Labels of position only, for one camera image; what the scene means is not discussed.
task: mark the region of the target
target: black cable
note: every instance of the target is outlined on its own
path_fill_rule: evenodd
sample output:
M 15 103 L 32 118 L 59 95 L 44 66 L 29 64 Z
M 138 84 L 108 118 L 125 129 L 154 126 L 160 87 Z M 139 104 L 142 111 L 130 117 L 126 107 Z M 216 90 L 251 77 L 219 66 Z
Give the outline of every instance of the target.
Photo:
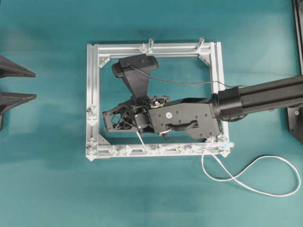
M 171 81 L 171 80 L 166 80 L 166 79 L 160 79 L 158 77 L 152 77 L 148 74 L 146 74 L 145 72 L 137 69 L 136 67 L 132 66 L 132 65 L 129 65 L 130 68 L 138 71 L 139 73 L 141 73 L 142 75 L 150 78 L 150 79 L 154 79 L 154 80 L 158 80 L 158 81 L 161 81 L 161 82 L 165 82 L 165 83 L 170 83 L 170 84 L 176 84 L 176 85 L 202 85 L 202 84 L 212 84 L 212 83 L 219 83 L 219 84 L 222 84 L 226 87 L 229 87 L 229 88 L 235 88 L 235 87 L 242 87 L 242 86 L 229 86 L 229 85 L 226 85 L 218 80 L 214 80 L 214 81 L 203 81 L 203 82 L 197 82 L 197 83 L 178 83 L 178 82 L 175 82 L 175 81 Z

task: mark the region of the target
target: teal surface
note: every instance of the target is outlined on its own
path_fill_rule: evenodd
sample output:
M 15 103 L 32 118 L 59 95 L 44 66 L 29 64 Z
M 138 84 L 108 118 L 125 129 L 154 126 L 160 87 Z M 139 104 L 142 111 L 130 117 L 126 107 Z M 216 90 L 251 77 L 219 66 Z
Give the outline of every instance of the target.
M 290 0 L 1 1 L 0 54 L 37 77 L 1 79 L 0 90 L 38 98 L 5 115 L 0 226 L 303 226 L 303 190 L 271 198 L 233 182 L 213 182 L 201 171 L 200 157 L 85 158 L 86 45 L 150 37 L 194 42 L 201 36 L 222 42 L 227 84 L 299 73 Z M 208 79 L 194 60 L 173 71 L 170 63 L 161 60 L 155 75 Z M 128 98 L 112 74 L 106 80 Z M 150 92 L 164 95 L 172 89 L 178 89 L 175 97 L 197 95 L 197 88 L 158 82 Z M 208 86 L 200 89 L 198 95 L 209 94 Z M 105 105 L 115 106 L 116 99 Z M 221 158 L 227 168 L 236 173 L 256 156 L 276 154 L 303 174 L 303 145 L 288 133 L 286 119 L 285 110 L 276 110 L 231 123 L 235 148 Z M 226 176 L 210 157 L 205 161 L 212 174 Z M 292 171 L 276 160 L 262 160 L 241 180 L 275 193 L 296 183 Z

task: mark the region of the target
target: white cable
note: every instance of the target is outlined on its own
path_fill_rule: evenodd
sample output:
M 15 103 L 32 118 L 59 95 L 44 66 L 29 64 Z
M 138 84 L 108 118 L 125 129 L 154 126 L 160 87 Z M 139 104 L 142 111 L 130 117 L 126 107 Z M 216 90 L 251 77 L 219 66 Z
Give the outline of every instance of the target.
M 219 178 L 216 178 L 216 177 L 212 177 L 210 176 L 207 171 L 205 170 L 204 168 L 204 152 L 207 151 L 207 149 L 210 147 L 210 145 L 208 147 L 206 147 L 205 149 L 203 149 L 203 153 L 202 153 L 202 157 L 201 157 L 201 164 L 202 164 L 202 169 L 204 171 L 204 173 L 209 177 L 211 178 L 212 180 L 214 181 L 218 181 L 218 182 L 226 182 L 226 181 L 232 181 L 234 180 L 236 183 L 238 183 L 239 185 L 241 185 L 242 187 L 248 189 L 248 190 L 251 190 L 253 192 L 256 192 L 256 193 L 259 193 L 259 194 L 263 194 L 263 195 L 268 195 L 268 196 L 273 196 L 273 197 L 286 197 L 286 196 L 290 196 L 290 195 L 293 195 L 295 194 L 301 187 L 301 178 L 300 178 L 300 175 L 299 175 L 299 172 L 298 170 L 296 169 L 296 167 L 291 164 L 287 159 L 283 158 L 283 157 L 280 157 L 280 156 L 276 156 L 276 155 L 263 155 L 263 156 L 260 156 L 258 158 L 256 158 L 253 162 L 251 162 L 249 165 L 247 165 L 241 172 L 239 172 L 237 175 L 233 176 L 226 168 L 225 166 L 223 165 L 223 163 L 220 161 L 220 159 L 218 159 L 218 157 L 216 157 L 214 154 L 211 153 L 211 155 L 214 157 L 214 159 L 220 164 L 220 166 L 224 169 L 224 171 L 230 176 L 230 178 L 225 178 L 225 179 L 219 179 Z M 293 170 L 294 172 L 296 173 L 296 177 L 298 178 L 298 185 L 296 187 L 295 190 L 291 191 L 291 192 L 288 192 L 288 193 L 285 193 L 285 194 L 272 194 L 272 193 L 268 193 L 268 192 L 263 192 L 263 191 L 259 191 L 257 189 L 254 189 L 252 187 L 249 187 L 247 186 L 246 184 L 244 184 L 243 182 L 237 180 L 236 178 L 238 178 L 239 176 L 241 176 L 249 167 L 251 167 L 255 162 L 257 162 L 258 160 L 262 159 L 262 158 L 268 158 L 268 157 L 271 157 L 271 158 L 278 158 L 280 159 L 281 161 L 287 163 Z
M 145 147 L 145 144 L 143 143 L 143 140 L 142 140 L 142 137 L 140 136 L 140 134 L 138 132 L 137 133 L 137 136 L 139 137 L 139 140 L 141 141 L 142 145 Z

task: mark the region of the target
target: cable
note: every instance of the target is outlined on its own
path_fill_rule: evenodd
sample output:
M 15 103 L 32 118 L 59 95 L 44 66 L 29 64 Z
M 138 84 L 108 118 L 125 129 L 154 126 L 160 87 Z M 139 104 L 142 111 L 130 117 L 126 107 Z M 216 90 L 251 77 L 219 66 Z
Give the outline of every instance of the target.
M 155 80 L 158 80 L 158 81 L 161 81 L 161 82 L 165 82 L 165 83 L 170 83 L 170 84 L 176 84 L 176 85 L 202 85 L 202 84 L 212 84 L 212 83 L 219 83 L 219 84 L 222 84 L 226 87 L 229 87 L 229 88 L 234 88 L 234 87 L 243 87 L 243 85 L 239 85 L 239 86 L 229 86 L 229 85 L 226 85 L 218 80 L 214 80 L 214 81 L 202 81 L 202 82 L 197 82 L 197 83 L 179 83 L 179 82 L 175 82 L 175 81 L 171 81 L 171 80 L 166 80 L 166 79 L 161 79 L 161 78 L 158 78 L 158 77 L 152 77 L 148 74 L 146 74 L 145 72 L 141 71 L 140 69 L 137 69 L 136 67 L 132 66 L 132 65 L 129 65 L 130 68 L 138 71 L 139 73 L 141 73 L 142 75 L 150 78 L 150 79 L 155 79 Z
M 238 183 L 239 185 L 241 185 L 242 187 L 248 189 L 248 190 L 251 190 L 253 192 L 256 192 L 256 193 L 259 193 L 259 194 L 263 194 L 263 195 L 267 195 L 267 196 L 273 196 L 273 197 L 286 197 L 286 196 L 290 196 L 290 195 L 293 195 L 295 194 L 301 187 L 301 178 L 300 178 L 300 175 L 298 173 L 298 170 L 296 169 L 296 167 L 291 164 L 287 159 L 283 158 L 283 157 L 280 157 L 280 156 L 276 156 L 276 155 L 263 155 L 263 156 L 260 156 L 258 158 L 256 158 L 255 160 L 253 160 L 250 164 L 248 164 L 242 171 L 240 171 L 237 175 L 233 176 L 226 168 L 225 166 L 223 165 L 223 163 L 220 161 L 220 159 L 218 159 L 218 157 L 216 157 L 214 154 L 210 153 L 214 159 L 220 164 L 220 166 L 224 169 L 224 171 L 230 176 L 230 178 L 225 178 L 225 179 L 220 179 L 220 178 L 216 178 L 216 177 L 213 177 L 213 176 L 210 176 L 207 171 L 205 170 L 204 168 L 204 152 L 207 151 L 207 149 L 209 148 L 209 146 L 205 149 L 203 149 L 203 153 L 202 153 L 202 157 L 201 157 L 201 164 L 202 164 L 202 169 L 204 171 L 204 173 L 209 177 L 211 178 L 212 180 L 214 181 L 218 181 L 218 182 L 226 182 L 226 181 L 232 181 L 234 180 L 236 183 Z M 254 189 L 252 187 L 249 187 L 247 186 L 246 184 L 244 184 L 243 182 L 237 180 L 237 178 L 239 176 L 241 176 L 249 167 L 251 167 L 255 162 L 257 162 L 258 160 L 262 159 L 262 158 L 277 158 L 277 159 L 280 159 L 281 161 L 287 163 L 293 170 L 294 172 L 296 173 L 296 177 L 298 179 L 298 185 L 296 187 L 296 189 L 294 189 L 293 191 L 291 192 L 288 192 L 288 193 L 285 193 L 285 194 L 272 194 L 272 193 L 268 193 L 268 192 L 263 192 L 263 191 L 259 191 L 257 189 Z
M 142 145 L 145 147 L 145 144 L 143 143 L 142 137 L 140 136 L 140 134 L 136 131 L 137 136 L 139 137 L 139 140 L 141 141 Z

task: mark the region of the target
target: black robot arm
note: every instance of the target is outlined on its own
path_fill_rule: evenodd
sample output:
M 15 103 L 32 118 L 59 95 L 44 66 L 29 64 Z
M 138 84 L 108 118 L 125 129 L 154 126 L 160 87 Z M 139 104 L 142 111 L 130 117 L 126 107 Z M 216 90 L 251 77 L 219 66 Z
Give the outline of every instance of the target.
M 138 131 L 165 138 L 169 131 L 185 131 L 192 138 L 217 136 L 221 121 L 234 122 L 249 113 L 303 103 L 303 77 L 234 87 L 214 93 L 211 98 L 185 98 L 170 101 L 168 96 L 147 95 L 149 74 L 157 69 L 153 56 L 145 54 L 120 59 L 112 66 L 133 96 L 125 103 L 103 112 L 108 132 Z

